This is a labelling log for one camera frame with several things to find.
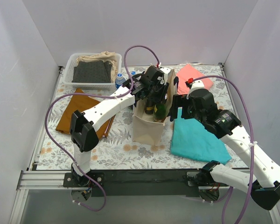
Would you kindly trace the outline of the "dark can dented lid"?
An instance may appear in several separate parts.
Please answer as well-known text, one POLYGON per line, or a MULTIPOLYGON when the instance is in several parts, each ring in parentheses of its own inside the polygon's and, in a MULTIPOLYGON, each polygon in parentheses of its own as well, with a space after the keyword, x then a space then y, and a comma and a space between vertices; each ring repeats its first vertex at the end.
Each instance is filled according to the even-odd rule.
POLYGON ((150 99, 147 99, 146 104, 145 104, 145 110, 144 110, 145 114, 147 114, 147 115, 153 114, 154 107, 155 107, 155 102, 150 99))

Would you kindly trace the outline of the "Pocari Sweat bottle blue label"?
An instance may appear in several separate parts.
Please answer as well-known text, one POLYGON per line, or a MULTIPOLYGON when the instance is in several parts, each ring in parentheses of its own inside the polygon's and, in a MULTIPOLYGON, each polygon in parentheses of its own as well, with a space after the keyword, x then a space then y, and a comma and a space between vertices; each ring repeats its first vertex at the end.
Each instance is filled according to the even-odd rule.
POLYGON ((126 81, 122 73, 118 73, 115 79, 115 87, 118 89, 126 81))

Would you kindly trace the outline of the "beige canvas tote bag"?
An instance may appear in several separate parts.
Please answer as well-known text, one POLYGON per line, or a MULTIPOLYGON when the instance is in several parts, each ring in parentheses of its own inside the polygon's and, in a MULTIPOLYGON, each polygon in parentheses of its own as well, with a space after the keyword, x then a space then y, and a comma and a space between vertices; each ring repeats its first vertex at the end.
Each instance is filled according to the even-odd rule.
MULTIPOLYGON (((173 95, 177 93, 177 84, 174 83, 176 74, 174 69, 161 68, 161 71, 168 76, 169 87, 165 109, 166 113, 169 113, 173 95)), ((162 122, 155 122, 153 115, 145 114, 146 101, 146 99, 141 99, 133 107, 133 140, 151 146, 159 146, 164 126, 169 117, 163 119, 162 122)))

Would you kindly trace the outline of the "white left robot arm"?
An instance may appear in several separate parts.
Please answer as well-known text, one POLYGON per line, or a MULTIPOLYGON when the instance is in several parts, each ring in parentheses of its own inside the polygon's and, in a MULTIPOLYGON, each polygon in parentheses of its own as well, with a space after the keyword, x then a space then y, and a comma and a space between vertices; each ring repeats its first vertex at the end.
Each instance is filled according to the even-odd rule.
POLYGON ((122 109, 139 100, 161 102, 169 89, 172 74, 169 68, 149 66, 145 72, 131 76, 96 106, 83 112, 73 112, 70 135, 75 160, 71 165, 71 173, 78 186, 84 187, 90 181, 90 153, 99 143, 97 131, 100 127, 122 109))

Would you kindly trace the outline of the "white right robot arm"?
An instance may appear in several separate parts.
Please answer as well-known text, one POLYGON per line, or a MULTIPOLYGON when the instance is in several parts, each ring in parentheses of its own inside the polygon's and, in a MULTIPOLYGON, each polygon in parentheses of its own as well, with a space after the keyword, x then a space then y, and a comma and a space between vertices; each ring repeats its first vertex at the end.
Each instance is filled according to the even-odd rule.
POLYGON ((227 168, 218 161, 208 162, 195 176, 199 184, 216 182, 233 186, 249 195, 265 210, 271 210, 280 200, 280 166, 260 147, 251 143, 241 121, 228 110, 218 109, 213 94, 198 89, 189 95, 174 95, 170 119, 196 119, 204 128, 230 147, 253 171, 253 175, 227 168))

